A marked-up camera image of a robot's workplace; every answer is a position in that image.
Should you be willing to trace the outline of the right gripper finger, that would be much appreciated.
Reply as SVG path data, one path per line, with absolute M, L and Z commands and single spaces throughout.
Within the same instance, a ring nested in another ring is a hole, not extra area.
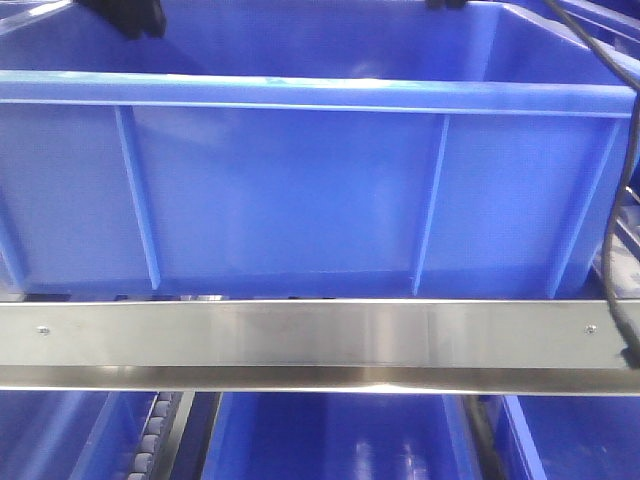
M 425 0 L 425 4 L 430 10 L 459 10 L 468 4 L 468 0 Z

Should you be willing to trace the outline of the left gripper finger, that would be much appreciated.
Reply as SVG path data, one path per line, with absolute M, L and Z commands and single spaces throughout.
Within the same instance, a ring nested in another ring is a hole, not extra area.
M 80 0 L 82 5 L 115 27 L 127 39 L 142 35 L 162 38 L 166 15 L 160 0 Z

